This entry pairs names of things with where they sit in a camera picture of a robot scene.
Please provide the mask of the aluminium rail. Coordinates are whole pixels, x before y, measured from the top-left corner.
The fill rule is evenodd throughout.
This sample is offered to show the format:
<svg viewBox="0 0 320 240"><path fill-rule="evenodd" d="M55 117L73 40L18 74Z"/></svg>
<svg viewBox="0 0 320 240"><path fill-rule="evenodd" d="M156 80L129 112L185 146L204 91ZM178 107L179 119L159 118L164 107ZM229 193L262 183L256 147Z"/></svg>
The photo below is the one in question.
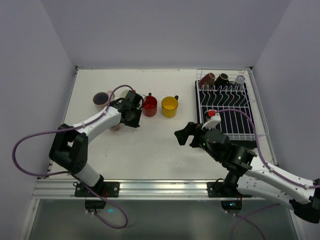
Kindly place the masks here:
<svg viewBox="0 0 320 240"><path fill-rule="evenodd" d="M209 198L207 182L216 180L106 180L119 182L118 197L108 200L228 200L227 198ZM32 198L39 200L69 200L75 197L75 179L38 179ZM90 188L95 197L78 197L86 200L97 200L99 196ZM243 199L257 199L257 196Z"/></svg>

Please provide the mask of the pink beige mug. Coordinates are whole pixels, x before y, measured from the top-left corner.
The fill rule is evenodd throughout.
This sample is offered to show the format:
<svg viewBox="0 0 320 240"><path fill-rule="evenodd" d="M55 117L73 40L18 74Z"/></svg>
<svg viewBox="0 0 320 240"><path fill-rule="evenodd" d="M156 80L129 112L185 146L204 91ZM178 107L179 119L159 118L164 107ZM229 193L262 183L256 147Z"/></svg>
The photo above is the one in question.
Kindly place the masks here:
<svg viewBox="0 0 320 240"><path fill-rule="evenodd" d="M93 104L98 112L102 111L106 106L109 99L113 100L115 97L114 94L112 94L112 91L109 90L107 92L98 92L96 93L93 98Z"/></svg>

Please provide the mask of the black drip tray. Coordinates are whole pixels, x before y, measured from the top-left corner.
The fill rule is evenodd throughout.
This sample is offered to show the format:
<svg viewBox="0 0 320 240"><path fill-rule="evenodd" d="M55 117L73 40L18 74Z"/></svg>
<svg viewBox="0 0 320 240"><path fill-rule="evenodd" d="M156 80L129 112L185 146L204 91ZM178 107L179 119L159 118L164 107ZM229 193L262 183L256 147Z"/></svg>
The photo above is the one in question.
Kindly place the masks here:
<svg viewBox="0 0 320 240"><path fill-rule="evenodd" d="M252 108L249 100L247 86L237 91L233 89L233 83L224 88L199 88L199 82L195 81L195 101L197 122L206 122L205 112L208 110L234 109L220 114L221 122L215 127L222 133L228 135L232 143L243 146L250 150L257 147L256 137L252 128Z"/></svg>

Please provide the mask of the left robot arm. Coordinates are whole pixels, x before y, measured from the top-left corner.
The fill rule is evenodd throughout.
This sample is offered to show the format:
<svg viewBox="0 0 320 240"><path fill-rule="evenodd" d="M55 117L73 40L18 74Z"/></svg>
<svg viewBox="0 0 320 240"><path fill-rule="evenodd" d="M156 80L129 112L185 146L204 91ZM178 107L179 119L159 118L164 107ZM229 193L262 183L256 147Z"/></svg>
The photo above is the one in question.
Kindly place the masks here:
<svg viewBox="0 0 320 240"><path fill-rule="evenodd" d="M143 103L144 97L130 90L124 98L112 101L89 119L74 126L62 124L49 151L50 160L87 186L95 188L104 178L88 163L89 143L119 124L138 128Z"/></svg>

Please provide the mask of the black cup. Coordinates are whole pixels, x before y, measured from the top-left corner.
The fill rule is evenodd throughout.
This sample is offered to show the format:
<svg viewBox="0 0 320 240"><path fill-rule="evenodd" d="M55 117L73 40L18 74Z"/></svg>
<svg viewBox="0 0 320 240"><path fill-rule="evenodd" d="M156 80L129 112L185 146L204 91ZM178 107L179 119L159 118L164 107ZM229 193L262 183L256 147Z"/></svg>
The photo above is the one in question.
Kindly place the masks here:
<svg viewBox="0 0 320 240"><path fill-rule="evenodd" d="M229 83L229 76L226 73L221 73L215 80L214 86L216 89L219 87L224 88Z"/></svg>

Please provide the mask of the red mug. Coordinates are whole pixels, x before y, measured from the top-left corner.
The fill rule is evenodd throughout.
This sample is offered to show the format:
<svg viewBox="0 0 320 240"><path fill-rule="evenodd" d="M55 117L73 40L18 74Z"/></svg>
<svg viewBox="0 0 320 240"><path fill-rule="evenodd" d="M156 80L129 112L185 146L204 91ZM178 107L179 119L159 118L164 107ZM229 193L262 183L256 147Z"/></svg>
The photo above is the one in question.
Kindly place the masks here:
<svg viewBox="0 0 320 240"><path fill-rule="evenodd" d="M153 117L156 115L157 109L158 109L158 101L152 95L152 93L149 92L142 105L142 113L146 117Z"/></svg>

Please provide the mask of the terracotta orange cup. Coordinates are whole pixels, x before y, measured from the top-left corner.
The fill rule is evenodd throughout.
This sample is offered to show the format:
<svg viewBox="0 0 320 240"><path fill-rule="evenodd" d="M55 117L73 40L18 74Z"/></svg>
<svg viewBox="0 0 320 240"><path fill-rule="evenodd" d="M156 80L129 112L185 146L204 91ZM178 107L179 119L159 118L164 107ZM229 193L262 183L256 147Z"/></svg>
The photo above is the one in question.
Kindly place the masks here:
<svg viewBox="0 0 320 240"><path fill-rule="evenodd" d="M110 127L109 129L110 129L111 131L118 131L118 130L120 129L120 125L117 124L117 125L115 125L115 126Z"/></svg>

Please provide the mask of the clear glass at rack back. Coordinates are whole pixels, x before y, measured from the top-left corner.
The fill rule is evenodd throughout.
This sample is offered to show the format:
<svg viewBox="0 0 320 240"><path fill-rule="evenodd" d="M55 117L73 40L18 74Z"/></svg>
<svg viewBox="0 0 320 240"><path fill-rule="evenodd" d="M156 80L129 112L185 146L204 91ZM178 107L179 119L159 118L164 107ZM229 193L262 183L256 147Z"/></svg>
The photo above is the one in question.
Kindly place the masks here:
<svg viewBox="0 0 320 240"><path fill-rule="evenodd" d="M243 75L238 75L233 81L232 88L237 91L242 91L245 87L246 78Z"/></svg>

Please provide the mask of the white mug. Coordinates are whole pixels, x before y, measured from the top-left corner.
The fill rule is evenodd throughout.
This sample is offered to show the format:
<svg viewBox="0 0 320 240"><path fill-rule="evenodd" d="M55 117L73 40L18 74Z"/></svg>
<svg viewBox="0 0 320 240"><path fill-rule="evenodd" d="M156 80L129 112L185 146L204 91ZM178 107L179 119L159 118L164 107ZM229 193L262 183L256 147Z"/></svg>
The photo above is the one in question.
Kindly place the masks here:
<svg viewBox="0 0 320 240"><path fill-rule="evenodd" d="M121 97L121 98L124 98L124 97L127 95L128 92L130 92L129 89L126 89L126 90L122 91L121 94L120 94L120 97ZM140 95L140 96L142 97L143 101L146 100L146 97L147 97L147 96L146 96L145 94L138 93L138 95Z"/></svg>

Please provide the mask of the dark brown cup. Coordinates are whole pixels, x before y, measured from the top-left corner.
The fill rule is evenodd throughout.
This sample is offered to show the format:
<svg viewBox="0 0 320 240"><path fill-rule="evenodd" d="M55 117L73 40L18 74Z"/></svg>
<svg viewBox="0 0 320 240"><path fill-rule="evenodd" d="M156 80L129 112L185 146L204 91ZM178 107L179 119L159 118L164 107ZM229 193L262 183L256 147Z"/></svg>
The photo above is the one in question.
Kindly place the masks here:
<svg viewBox="0 0 320 240"><path fill-rule="evenodd" d="M198 82L199 88L211 88L215 83L216 76L210 72L206 74L201 80Z"/></svg>

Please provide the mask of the yellow mug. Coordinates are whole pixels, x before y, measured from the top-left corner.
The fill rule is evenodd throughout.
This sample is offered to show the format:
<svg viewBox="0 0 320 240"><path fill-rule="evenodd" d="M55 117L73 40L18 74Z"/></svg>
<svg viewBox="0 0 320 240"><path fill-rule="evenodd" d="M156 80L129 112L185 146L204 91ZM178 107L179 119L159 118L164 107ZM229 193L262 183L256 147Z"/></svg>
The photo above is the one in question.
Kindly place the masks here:
<svg viewBox="0 0 320 240"><path fill-rule="evenodd" d="M166 96L161 101L161 111L162 115L166 118L173 118L177 114L177 109L179 106L179 96Z"/></svg>

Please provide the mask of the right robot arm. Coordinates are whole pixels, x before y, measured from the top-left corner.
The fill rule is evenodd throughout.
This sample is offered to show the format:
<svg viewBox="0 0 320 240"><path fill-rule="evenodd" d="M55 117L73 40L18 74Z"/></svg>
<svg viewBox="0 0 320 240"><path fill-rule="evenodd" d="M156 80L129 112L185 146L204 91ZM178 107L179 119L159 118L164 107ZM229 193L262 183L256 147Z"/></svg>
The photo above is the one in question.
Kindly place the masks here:
<svg viewBox="0 0 320 240"><path fill-rule="evenodd" d="M320 222L320 190L316 187L319 179L308 180L273 164L263 163L254 151L232 143L218 129L205 129L189 122L174 135L181 146L192 136L192 148L204 150L227 169L223 181L207 183L209 197L263 198L286 206L302 220L313 224Z"/></svg>

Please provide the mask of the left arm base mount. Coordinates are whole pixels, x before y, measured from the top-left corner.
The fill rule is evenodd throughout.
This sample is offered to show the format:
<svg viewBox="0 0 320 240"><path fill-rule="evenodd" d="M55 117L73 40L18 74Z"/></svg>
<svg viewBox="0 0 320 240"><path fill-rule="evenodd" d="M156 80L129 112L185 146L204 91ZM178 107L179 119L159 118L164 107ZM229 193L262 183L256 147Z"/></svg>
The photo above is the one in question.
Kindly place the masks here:
<svg viewBox="0 0 320 240"><path fill-rule="evenodd" d="M73 182L72 184L75 187L74 196L77 198L93 198L95 197L89 190L87 190L83 183ZM93 192L98 194L104 199L107 198L117 198L120 191L120 183L117 181L104 181L101 182L101 186L98 188L90 188ZM85 200L84 207L87 211L91 210L103 210L106 206L106 203L103 200Z"/></svg>

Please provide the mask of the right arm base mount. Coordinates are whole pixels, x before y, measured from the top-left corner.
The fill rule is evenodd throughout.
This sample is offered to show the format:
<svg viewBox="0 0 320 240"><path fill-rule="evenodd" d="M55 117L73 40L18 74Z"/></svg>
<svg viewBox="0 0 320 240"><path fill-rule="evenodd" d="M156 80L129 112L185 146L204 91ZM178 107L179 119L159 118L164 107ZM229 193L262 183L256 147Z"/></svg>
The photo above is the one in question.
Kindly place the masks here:
<svg viewBox="0 0 320 240"><path fill-rule="evenodd" d="M223 179L206 183L207 195L209 198L219 198L222 209L229 214L238 214L243 207L243 198L252 198L252 195L241 194L236 189L226 190Z"/></svg>

